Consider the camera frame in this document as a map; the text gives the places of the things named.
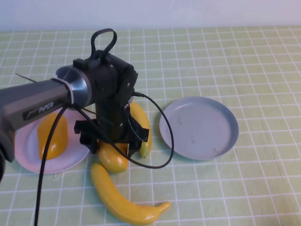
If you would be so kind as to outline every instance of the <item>toy banana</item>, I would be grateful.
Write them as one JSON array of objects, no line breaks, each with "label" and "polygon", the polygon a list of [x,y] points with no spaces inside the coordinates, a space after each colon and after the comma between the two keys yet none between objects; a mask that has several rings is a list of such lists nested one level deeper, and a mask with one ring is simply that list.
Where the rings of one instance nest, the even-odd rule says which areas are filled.
[{"label": "toy banana", "polygon": [[131,203],[119,193],[106,169],[97,162],[93,163],[91,167],[91,177],[97,193],[107,209],[124,222],[133,225],[148,225],[155,222],[170,207],[170,202],[165,202],[157,207]]},{"label": "toy banana", "polygon": [[142,142],[141,148],[139,150],[139,154],[141,157],[145,158],[146,156],[149,155],[151,151],[151,144],[152,144],[152,139],[151,139],[151,128],[150,128],[150,123],[147,118],[147,115],[143,108],[141,108],[140,105],[138,105],[135,101],[133,101],[130,104],[131,108],[131,115],[134,119],[137,120],[137,122],[145,129],[149,129],[149,138],[147,142]]}]

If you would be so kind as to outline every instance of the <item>green grid tablecloth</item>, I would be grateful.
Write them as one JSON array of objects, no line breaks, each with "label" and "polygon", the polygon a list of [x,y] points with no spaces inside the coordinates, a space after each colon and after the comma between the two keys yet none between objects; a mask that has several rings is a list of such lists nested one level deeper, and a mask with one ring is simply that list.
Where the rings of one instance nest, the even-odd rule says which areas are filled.
[{"label": "green grid tablecloth", "polygon": [[[73,59],[87,58],[94,31],[0,33],[0,88],[41,81]],[[111,34],[96,40],[98,48]],[[130,164],[111,174],[133,202],[172,207],[156,226],[301,225],[301,27],[225,27],[118,31],[113,54],[139,73],[136,90],[161,107],[181,97],[205,96],[236,116],[240,135],[224,156],[194,162],[175,155],[150,170]],[[169,149],[160,137],[157,109],[148,113],[153,149],[144,163],[159,165]],[[95,156],[58,175],[46,175],[40,225],[127,225],[98,198],[90,178]],[[38,175],[17,161],[0,184],[0,224],[33,224]]]}]

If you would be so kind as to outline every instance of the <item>white wall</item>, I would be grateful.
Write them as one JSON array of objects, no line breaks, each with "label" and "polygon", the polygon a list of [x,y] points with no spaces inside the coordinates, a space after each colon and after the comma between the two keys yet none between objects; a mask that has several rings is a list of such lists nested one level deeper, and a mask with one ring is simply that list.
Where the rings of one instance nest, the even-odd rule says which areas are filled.
[{"label": "white wall", "polygon": [[301,24],[301,0],[0,0],[0,30]]}]

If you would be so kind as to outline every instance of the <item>blue plate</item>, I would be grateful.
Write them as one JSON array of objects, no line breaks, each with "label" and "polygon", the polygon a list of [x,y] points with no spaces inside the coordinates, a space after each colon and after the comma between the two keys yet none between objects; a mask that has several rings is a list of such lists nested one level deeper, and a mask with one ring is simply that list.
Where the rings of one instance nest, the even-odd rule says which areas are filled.
[{"label": "blue plate", "polygon": [[[174,101],[165,110],[174,134],[174,151],[200,161],[225,154],[236,143],[238,122],[223,104],[207,97],[188,97]],[[171,147],[168,126],[162,116],[160,132]]]}]

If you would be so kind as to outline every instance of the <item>white plate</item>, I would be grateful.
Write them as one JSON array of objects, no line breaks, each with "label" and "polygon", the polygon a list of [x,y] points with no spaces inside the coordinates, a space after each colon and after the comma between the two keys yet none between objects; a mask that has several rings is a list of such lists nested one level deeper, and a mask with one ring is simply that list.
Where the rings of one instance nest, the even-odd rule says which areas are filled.
[{"label": "white plate", "polygon": [[[79,142],[80,134],[74,133],[76,120],[84,120],[77,111],[67,109],[63,114],[68,122],[68,145],[58,157],[47,160],[45,174],[58,173],[68,170],[80,163],[90,150]],[[15,156],[17,161],[27,170],[39,173],[42,160],[39,157],[39,143],[37,128],[42,119],[32,122],[19,129],[15,138]]]}]

